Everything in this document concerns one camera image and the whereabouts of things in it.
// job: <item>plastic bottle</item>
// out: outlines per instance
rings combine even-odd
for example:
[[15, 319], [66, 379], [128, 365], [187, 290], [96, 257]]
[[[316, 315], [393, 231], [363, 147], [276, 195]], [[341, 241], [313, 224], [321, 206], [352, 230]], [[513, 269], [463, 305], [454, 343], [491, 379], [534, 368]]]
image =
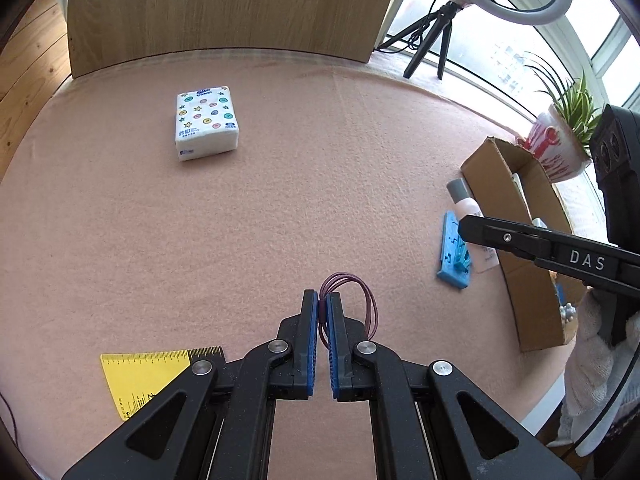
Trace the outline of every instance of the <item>plastic bottle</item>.
[[[449, 182], [447, 190], [453, 199], [453, 212], [458, 220], [463, 219], [466, 215], [483, 216], [478, 202], [471, 198], [471, 192], [466, 186], [464, 178], [456, 178]], [[466, 249], [471, 256], [475, 272], [485, 272], [500, 263], [498, 254], [492, 247], [466, 244]]]

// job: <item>colorful dot pattern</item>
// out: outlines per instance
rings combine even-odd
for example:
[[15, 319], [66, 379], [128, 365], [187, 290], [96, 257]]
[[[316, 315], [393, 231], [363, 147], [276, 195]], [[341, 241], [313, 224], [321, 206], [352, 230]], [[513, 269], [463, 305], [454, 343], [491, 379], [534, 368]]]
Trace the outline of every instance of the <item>colorful dot pattern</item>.
[[[220, 114], [218, 108], [223, 108], [222, 116], [226, 119], [225, 123], [213, 123], [212, 117]], [[176, 141], [203, 135], [213, 130], [224, 132], [237, 128], [228, 87], [203, 88], [178, 94]]]

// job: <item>silver bolt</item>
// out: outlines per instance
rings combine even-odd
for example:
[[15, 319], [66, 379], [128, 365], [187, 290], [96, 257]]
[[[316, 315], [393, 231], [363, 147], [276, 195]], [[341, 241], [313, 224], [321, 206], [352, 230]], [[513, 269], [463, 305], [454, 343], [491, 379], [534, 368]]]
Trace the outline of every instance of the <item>silver bolt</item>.
[[289, 348], [289, 345], [283, 339], [274, 339], [269, 343], [268, 348], [274, 354], [281, 354], [287, 351], [287, 348]]
[[213, 366], [211, 366], [211, 363], [204, 359], [196, 361], [191, 365], [191, 371], [196, 375], [207, 375], [212, 369]]
[[453, 371], [453, 366], [446, 361], [436, 361], [433, 364], [433, 371], [438, 375], [449, 375]]
[[373, 341], [360, 341], [356, 348], [361, 354], [373, 354], [378, 349]]

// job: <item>pink felt mat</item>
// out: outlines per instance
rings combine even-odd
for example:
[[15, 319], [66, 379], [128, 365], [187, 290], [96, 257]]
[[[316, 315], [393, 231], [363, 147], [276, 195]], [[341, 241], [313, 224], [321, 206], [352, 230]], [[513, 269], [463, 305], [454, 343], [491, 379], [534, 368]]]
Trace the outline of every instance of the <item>pink felt mat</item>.
[[[238, 150], [178, 162], [176, 94], [221, 85]], [[25, 454], [59, 478], [120, 424], [101, 353], [240, 358], [336, 270], [374, 291], [377, 341], [452, 361], [523, 418], [570, 348], [520, 353], [499, 268], [461, 292], [434, 275], [446, 182], [486, 136], [509, 135], [316, 56], [177, 54], [73, 81], [0, 185], [0, 391]], [[362, 318], [359, 288], [343, 288]], [[366, 403], [331, 400], [322, 346], [317, 370], [311, 401], [278, 404], [271, 478], [373, 478]]]

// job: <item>brown cardboard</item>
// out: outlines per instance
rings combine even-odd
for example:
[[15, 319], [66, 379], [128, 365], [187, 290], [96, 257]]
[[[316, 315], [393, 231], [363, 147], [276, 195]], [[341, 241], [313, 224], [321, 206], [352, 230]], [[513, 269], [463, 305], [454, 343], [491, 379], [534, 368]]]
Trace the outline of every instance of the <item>brown cardboard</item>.
[[[571, 225], [540, 163], [528, 151], [504, 140], [488, 138], [462, 164], [471, 191], [485, 216], [531, 224], [541, 218], [553, 230], [571, 233]], [[511, 175], [520, 176], [531, 215]], [[498, 252], [511, 297], [522, 351], [567, 344], [577, 322], [562, 325], [556, 289], [548, 270], [511, 253]], [[567, 301], [577, 304], [584, 285], [558, 276]]]

